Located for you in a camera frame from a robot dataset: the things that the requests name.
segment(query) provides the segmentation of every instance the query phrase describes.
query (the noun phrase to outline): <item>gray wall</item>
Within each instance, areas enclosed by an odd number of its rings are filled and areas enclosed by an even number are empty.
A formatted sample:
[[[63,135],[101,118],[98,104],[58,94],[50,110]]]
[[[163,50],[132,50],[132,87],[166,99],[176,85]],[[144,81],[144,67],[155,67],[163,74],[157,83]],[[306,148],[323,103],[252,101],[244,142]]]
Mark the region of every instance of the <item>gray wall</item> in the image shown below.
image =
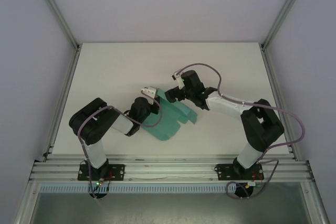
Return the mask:
[[[297,0],[268,50],[287,108],[307,127],[300,150],[311,162],[332,223],[336,223],[335,14],[336,0]]]
[[[44,0],[0,0],[0,222],[41,157],[73,48]]]
[[[262,42],[285,2],[285,0],[55,1],[79,42]]]

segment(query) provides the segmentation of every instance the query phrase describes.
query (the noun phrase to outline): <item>black mounting bracket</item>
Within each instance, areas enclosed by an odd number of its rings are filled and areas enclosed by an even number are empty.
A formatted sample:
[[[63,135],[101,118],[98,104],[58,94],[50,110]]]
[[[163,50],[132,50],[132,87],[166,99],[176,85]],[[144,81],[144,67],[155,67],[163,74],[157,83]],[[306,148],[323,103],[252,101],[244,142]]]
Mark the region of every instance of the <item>black mounting bracket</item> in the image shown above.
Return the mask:
[[[233,164],[218,164],[215,166],[215,172],[218,180],[262,180],[264,179],[263,167],[260,164],[254,164],[250,169],[242,174],[234,172]]]
[[[184,87],[182,89],[175,87],[166,91],[165,95],[167,100],[173,103],[176,100],[182,101],[184,99],[188,99],[202,110],[209,110],[206,104],[206,99],[212,92],[217,91],[217,89],[211,87],[205,88],[194,70],[189,70],[181,74],[181,77]]]
[[[124,175],[125,175],[125,165],[121,164],[109,164],[107,166],[107,177],[104,178],[106,181],[123,181],[124,180]],[[101,179],[97,173],[91,172],[91,177],[92,180],[99,180]],[[78,177],[77,179],[79,181],[89,181],[89,168],[86,163],[83,163],[79,166],[79,172],[78,172]]]

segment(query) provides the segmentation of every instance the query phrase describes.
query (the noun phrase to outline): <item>teal fabric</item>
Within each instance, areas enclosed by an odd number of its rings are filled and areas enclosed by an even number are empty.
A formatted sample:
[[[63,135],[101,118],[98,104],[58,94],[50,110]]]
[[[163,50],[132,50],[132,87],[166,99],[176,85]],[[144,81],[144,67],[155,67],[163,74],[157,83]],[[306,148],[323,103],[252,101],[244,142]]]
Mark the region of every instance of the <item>teal fabric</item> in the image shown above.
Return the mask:
[[[162,119],[155,127],[142,128],[155,136],[157,139],[166,141],[170,137],[174,136],[180,129],[181,125],[178,122],[185,124],[188,120],[190,120],[195,124],[197,121],[197,113],[180,102],[170,103],[163,90],[158,89],[157,92],[160,97],[160,105],[163,110]],[[157,115],[151,113],[144,121],[144,124],[151,125],[156,123],[160,118],[160,113],[161,112]]]

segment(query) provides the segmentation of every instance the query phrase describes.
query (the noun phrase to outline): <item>purple cable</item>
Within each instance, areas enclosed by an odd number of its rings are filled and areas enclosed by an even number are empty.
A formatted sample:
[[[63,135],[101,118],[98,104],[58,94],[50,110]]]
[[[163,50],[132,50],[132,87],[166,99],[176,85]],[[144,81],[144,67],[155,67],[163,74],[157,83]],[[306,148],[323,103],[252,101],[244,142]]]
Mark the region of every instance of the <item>purple cable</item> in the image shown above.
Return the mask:
[[[275,144],[275,145],[272,145],[272,146],[268,147],[268,148],[263,152],[263,154],[260,156],[260,158],[258,158],[258,160],[261,160],[261,159],[265,156],[265,154],[266,154],[270,149],[272,149],[272,148],[275,148],[275,147],[278,147],[278,146],[284,146],[284,145],[295,144],[295,143],[300,142],[300,141],[305,137],[305,134],[306,134],[306,128],[305,128],[305,125],[303,124],[303,122],[301,121],[301,119],[300,119],[297,115],[295,115],[295,114],[293,114],[293,113],[291,113],[291,112],[289,112],[289,111],[287,111],[287,110],[283,110],[283,109],[280,109],[280,108],[277,108],[277,107],[273,107],[273,106],[267,106],[267,105],[257,104],[257,103],[251,103],[251,102],[241,102],[241,101],[237,101],[237,100],[234,100],[234,99],[232,99],[232,98],[230,98],[230,97],[226,97],[225,95],[221,94],[221,91],[220,91],[220,87],[221,87],[221,85],[220,85],[220,84],[222,84],[222,76],[221,76],[221,74],[220,74],[215,68],[211,67],[211,66],[208,65],[208,64],[204,64],[204,63],[194,63],[194,64],[190,64],[190,65],[185,66],[184,68],[180,69],[180,70],[177,72],[177,74],[181,73],[183,70],[185,70],[185,69],[187,69],[187,68],[189,68],[189,67],[192,67],[192,66],[205,66],[205,67],[208,67],[208,68],[212,69],[212,70],[218,75],[218,77],[219,77],[219,82],[218,82],[218,85],[217,85],[217,92],[218,92],[218,94],[219,94],[222,98],[224,98],[225,100],[227,100],[227,101],[229,101],[229,102],[236,103],[236,104],[240,104],[240,105],[248,105],[248,106],[255,106],[255,107],[260,107],[260,108],[264,108],[264,109],[277,110],[277,111],[280,111],[280,112],[282,112],[282,113],[289,114],[290,116],[292,116],[293,118],[295,118],[296,121],[300,124],[302,132],[301,132],[301,136],[300,136],[297,140],[290,141],[290,142],[287,142],[287,143]],[[247,197],[247,199],[248,199],[248,198],[255,198],[255,197],[257,197],[258,195],[260,195],[260,194],[265,190],[265,188],[266,188],[267,185],[269,184],[269,182],[270,182],[271,178],[273,177],[273,174],[274,174],[274,172],[275,172],[275,170],[276,170],[276,168],[277,168],[277,166],[278,166],[278,164],[279,164],[279,160],[277,160],[277,159],[271,159],[270,161],[260,162],[261,164],[266,164],[266,163],[270,163],[270,162],[273,162],[273,161],[277,161],[277,163],[275,164],[274,169],[273,169],[271,175],[269,176],[267,182],[266,182],[265,185],[263,186],[263,188],[262,188],[256,195],[254,195],[254,196],[252,196],[252,197]],[[248,195],[248,194],[247,194],[247,191],[245,190],[245,188],[244,188],[241,184],[236,183],[236,182],[229,182],[229,183],[226,185],[226,194],[227,194],[227,195],[229,195],[228,192],[227,192],[228,186],[229,186],[230,184],[233,184],[233,183],[235,183],[235,184],[237,184],[238,186],[240,186],[240,187],[245,191],[246,195]]]
[[[158,120],[156,123],[154,123],[153,125],[147,125],[147,124],[140,123],[140,122],[134,120],[133,118],[130,118],[130,117],[127,116],[127,115],[124,115],[124,116],[125,116],[128,120],[130,120],[130,121],[132,121],[132,122],[134,122],[134,123],[136,123],[136,124],[138,124],[138,125],[140,125],[140,126],[143,126],[143,127],[155,127],[155,126],[157,126],[157,125],[160,123],[160,121],[161,121],[161,119],[162,119],[162,116],[163,116],[163,110],[162,110],[162,107],[161,107],[161,105],[157,102],[156,99],[150,97],[149,95],[143,93],[142,91],[141,91],[141,94],[143,94],[145,97],[147,97],[147,98],[153,100],[153,102],[156,103],[156,105],[159,106],[159,110],[160,110],[160,112],[161,112],[161,113],[160,113],[159,120]],[[85,148],[85,144],[84,144],[83,139],[82,139],[81,136],[80,136],[80,133],[82,132],[82,130],[83,130],[83,128],[85,127],[85,125],[86,125],[86,124],[87,124],[87,123],[88,123],[88,122],[89,122],[95,115],[97,115],[97,114],[99,114],[100,112],[102,112],[102,111],[104,111],[104,110],[107,110],[107,109],[114,109],[114,110],[116,110],[118,113],[120,113],[120,114],[123,115],[123,113],[122,113],[120,110],[116,109],[115,107],[113,107],[113,106],[105,106],[105,107],[103,107],[103,108],[97,110],[97,111],[94,112],[93,114],[91,114],[88,118],[86,118],[85,121],[84,121],[84,122],[81,124],[81,126],[79,127],[79,129],[78,129],[78,133],[77,133],[77,137],[78,137],[78,140],[79,140],[79,142],[80,142],[80,145],[82,146],[82,149],[83,149],[83,152],[84,152],[85,159],[86,159],[86,161],[88,162],[88,166],[89,166],[89,183],[90,183],[90,189],[91,189],[92,195],[93,195],[93,197],[94,197],[95,199],[96,199],[96,195],[95,195],[95,192],[94,192],[94,189],[93,189],[93,186],[92,186],[91,161],[90,161],[90,159],[89,159],[88,152],[87,152],[87,150],[86,150],[86,148]]]

